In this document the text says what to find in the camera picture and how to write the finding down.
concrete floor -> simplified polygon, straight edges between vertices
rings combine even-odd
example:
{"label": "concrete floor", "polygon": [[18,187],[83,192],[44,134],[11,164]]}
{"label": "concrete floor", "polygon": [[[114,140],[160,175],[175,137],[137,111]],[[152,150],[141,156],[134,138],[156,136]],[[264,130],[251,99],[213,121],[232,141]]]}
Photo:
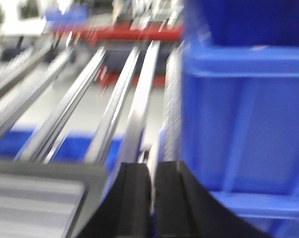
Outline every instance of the concrete floor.
{"label": "concrete floor", "polygon": [[[41,97],[24,113],[17,121],[15,127],[31,128],[40,126],[50,115],[57,103],[64,96],[68,88],[74,82],[76,76],[86,65],[90,57],[88,52],[81,52],[74,64],[69,64],[62,74],[55,80],[50,87],[41,95]],[[26,78],[26,80],[37,80],[46,73],[48,64],[42,63]],[[18,85],[0,101],[0,110],[7,101],[18,91]],[[113,87],[105,90],[93,83],[86,94],[78,104],[67,125],[62,131],[57,142],[61,141],[67,133],[93,134],[102,118],[106,105],[111,96]],[[122,135],[126,129],[127,118],[130,106],[133,100],[135,88],[131,88],[121,118],[117,127],[116,135]],[[149,107],[147,115],[147,126],[145,129],[143,147],[149,148],[157,141],[158,133],[163,120],[163,96],[164,89],[153,88],[149,98]]]}

blue bin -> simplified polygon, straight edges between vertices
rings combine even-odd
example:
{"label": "blue bin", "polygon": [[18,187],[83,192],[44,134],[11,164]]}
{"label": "blue bin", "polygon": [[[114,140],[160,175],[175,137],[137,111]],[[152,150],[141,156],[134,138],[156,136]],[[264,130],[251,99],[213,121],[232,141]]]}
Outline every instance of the blue bin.
{"label": "blue bin", "polygon": [[[79,136],[77,134],[67,135],[60,144],[57,152],[52,157],[53,163],[81,163],[85,157],[87,149],[91,143],[92,135]],[[104,167],[110,174],[114,168],[121,138],[112,140],[108,157],[105,161]]]}
{"label": "blue bin", "polygon": [[223,46],[299,46],[299,0],[186,0],[186,35],[206,26]]}
{"label": "blue bin", "polygon": [[45,12],[45,18],[55,29],[84,25],[88,20],[88,5],[74,4],[65,13],[58,8],[51,8]]}
{"label": "blue bin", "polygon": [[32,137],[34,130],[12,129],[0,140],[0,159],[12,160]]}
{"label": "blue bin", "polygon": [[[181,159],[237,215],[272,236],[299,238],[299,43],[247,41],[242,29],[236,36],[245,41],[221,42],[222,20],[201,10],[215,2],[185,3]],[[262,43],[274,46],[246,46]]]}

white wall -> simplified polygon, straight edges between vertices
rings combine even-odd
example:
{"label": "white wall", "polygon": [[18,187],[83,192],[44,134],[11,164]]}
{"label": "white wall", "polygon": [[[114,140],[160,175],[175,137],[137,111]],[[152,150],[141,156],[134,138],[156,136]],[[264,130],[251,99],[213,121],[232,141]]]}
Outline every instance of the white wall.
{"label": "white wall", "polygon": [[[73,0],[36,0],[38,2],[39,12],[42,15],[45,9],[52,5],[53,2],[58,2],[62,8],[67,8],[71,5]],[[0,0],[5,14],[5,21],[16,21],[19,18],[17,6],[20,3],[25,3],[26,0]]]}

red beam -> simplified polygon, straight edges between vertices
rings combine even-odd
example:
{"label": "red beam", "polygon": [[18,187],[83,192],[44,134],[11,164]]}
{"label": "red beam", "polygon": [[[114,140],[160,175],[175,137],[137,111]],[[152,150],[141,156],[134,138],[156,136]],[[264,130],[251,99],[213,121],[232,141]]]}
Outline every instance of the red beam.
{"label": "red beam", "polygon": [[130,30],[130,28],[130,23],[118,23],[110,27],[99,27],[95,29],[59,29],[55,32],[61,32],[63,34],[72,31],[74,36],[80,35],[80,39],[89,41],[91,45],[95,45],[98,40],[159,40],[176,42],[180,40],[183,33],[182,26],[174,27],[172,29],[167,29],[167,26],[164,26],[160,30],[160,24],[157,23],[150,24],[144,30]]}
{"label": "red beam", "polygon": [[[139,81],[139,75],[135,75],[133,77],[131,86],[135,87],[138,84]],[[97,82],[101,85],[101,87],[105,87],[105,86],[111,86],[111,85],[115,85],[116,82],[118,81],[119,78],[119,74],[116,73],[111,73],[108,72],[104,75],[104,77],[98,77]],[[165,76],[156,76],[153,80],[153,85],[154,88],[163,88],[165,87]]]}

blue plastic crate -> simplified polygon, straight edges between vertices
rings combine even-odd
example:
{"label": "blue plastic crate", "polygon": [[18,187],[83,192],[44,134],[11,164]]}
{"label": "blue plastic crate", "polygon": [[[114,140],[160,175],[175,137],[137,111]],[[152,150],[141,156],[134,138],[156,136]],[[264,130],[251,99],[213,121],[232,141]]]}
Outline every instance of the blue plastic crate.
{"label": "blue plastic crate", "polygon": [[[67,135],[60,144],[55,155],[52,157],[51,162],[81,163],[91,143],[92,137],[92,135]],[[115,138],[112,140],[108,157],[104,164],[104,167],[108,173],[111,173],[112,169],[114,168],[121,140],[121,138]]]}
{"label": "blue plastic crate", "polygon": [[[201,8],[216,2],[185,3],[181,158],[237,215],[275,237],[299,238],[299,47],[276,46],[288,43],[256,27],[237,34],[216,19],[227,5],[204,17]],[[221,29],[240,41],[221,42]],[[289,45],[299,45],[294,35]],[[275,46],[228,46],[251,44]]]}
{"label": "blue plastic crate", "polygon": [[223,46],[299,46],[299,0],[186,0],[186,37],[206,26]]}
{"label": "blue plastic crate", "polygon": [[58,8],[50,8],[46,10],[45,18],[53,28],[84,25],[88,20],[88,5],[74,4],[65,13]]}
{"label": "blue plastic crate", "polygon": [[0,159],[16,157],[26,142],[32,137],[34,130],[12,129],[0,140]]}

